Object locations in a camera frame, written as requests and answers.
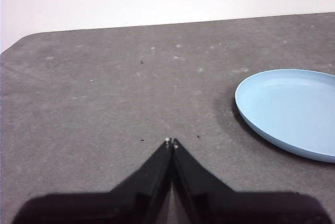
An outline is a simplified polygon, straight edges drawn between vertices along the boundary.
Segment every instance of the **plastic plate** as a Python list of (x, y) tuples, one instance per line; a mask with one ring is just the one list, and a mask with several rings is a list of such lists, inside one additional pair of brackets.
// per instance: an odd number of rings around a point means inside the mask
[(274, 145), (335, 163), (335, 76), (284, 69), (246, 78), (236, 89), (247, 124)]

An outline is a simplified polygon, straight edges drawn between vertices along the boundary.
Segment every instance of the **table surface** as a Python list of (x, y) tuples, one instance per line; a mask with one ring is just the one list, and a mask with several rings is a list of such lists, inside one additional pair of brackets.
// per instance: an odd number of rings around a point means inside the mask
[(335, 13), (38, 33), (1, 61), (2, 223), (38, 195), (110, 190), (166, 137), (237, 191), (309, 194), (335, 220), (335, 164), (271, 145), (234, 100), (257, 72), (335, 74)]

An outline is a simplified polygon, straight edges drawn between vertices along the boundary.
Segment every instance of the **dust spot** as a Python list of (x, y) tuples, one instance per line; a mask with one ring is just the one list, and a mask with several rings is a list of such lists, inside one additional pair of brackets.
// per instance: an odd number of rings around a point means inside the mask
[(174, 56), (173, 59), (175, 59), (175, 60), (180, 60), (180, 61), (185, 61), (185, 58), (177, 57), (177, 56)]
[(319, 65), (320, 68), (329, 68), (329, 67), (332, 67), (332, 66), (333, 65), (331, 63)]
[(232, 70), (231, 72), (232, 73), (241, 73), (241, 72), (247, 72), (247, 71), (249, 71), (248, 68), (242, 67), (242, 68), (239, 68), (239, 69), (236, 69), (236, 70)]

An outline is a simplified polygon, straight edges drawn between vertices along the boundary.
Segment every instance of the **light blue plate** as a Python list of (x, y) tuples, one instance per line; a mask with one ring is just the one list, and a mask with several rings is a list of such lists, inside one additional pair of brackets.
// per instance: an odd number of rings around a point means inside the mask
[(237, 107), (260, 136), (291, 153), (335, 163), (335, 76), (307, 70), (252, 75), (236, 89)]

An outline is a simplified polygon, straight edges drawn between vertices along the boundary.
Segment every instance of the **gray table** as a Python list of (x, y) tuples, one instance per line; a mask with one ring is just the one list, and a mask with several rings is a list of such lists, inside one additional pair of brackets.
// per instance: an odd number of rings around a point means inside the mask
[(38, 195), (110, 190), (170, 136), (235, 190), (310, 194), (335, 220), (335, 165), (269, 144), (234, 102), (256, 72), (335, 74), (335, 13), (38, 33), (1, 61), (2, 223)]

